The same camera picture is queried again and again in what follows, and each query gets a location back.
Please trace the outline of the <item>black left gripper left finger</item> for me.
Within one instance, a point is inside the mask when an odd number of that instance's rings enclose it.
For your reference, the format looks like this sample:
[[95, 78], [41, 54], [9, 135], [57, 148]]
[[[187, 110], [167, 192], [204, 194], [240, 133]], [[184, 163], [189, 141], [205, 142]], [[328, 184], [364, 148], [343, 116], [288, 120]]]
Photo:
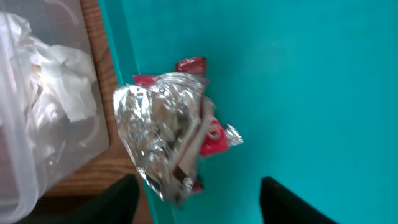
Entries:
[[131, 224], [138, 201], [138, 180], [127, 174], [96, 196], [45, 197], [18, 224]]

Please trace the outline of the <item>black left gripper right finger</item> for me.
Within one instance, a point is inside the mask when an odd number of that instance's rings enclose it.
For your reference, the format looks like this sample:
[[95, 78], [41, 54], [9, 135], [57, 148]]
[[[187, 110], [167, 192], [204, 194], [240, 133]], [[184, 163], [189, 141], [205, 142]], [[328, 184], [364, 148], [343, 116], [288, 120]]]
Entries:
[[259, 196], [266, 224], [336, 224], [272, 177], [264, 177]]

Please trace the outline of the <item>red silver snack wrapper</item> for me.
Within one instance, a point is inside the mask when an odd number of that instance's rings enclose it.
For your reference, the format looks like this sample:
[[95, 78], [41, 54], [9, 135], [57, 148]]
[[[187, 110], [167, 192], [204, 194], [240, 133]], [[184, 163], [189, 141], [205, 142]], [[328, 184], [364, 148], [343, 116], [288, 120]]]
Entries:
[[161, 200], [181, 204], [203, 190], [198, 161], [243, 143], [215, 118], [205, 96], [206, 60], [193, 57], [174, 72], [135, 75], [113, 93], [118, 134], [138, 173]]

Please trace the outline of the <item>white napkin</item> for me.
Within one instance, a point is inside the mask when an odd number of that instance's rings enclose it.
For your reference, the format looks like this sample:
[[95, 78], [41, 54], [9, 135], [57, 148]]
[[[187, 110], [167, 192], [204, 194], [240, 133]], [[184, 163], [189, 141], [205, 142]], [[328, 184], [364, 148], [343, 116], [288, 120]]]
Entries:
[[61, 129], [92, 119], [89, 134], [78, 142], [87, 147], [100, 129], [91, 90], [96, 81], [91, 57], [80, 49], [42, 42], [27, 19], [8, 12], [1, 13], [1, 42], [22, 82], [22, 110], [29, 113], [25, 131], [35, 157], [61, 154], [67, 145]]

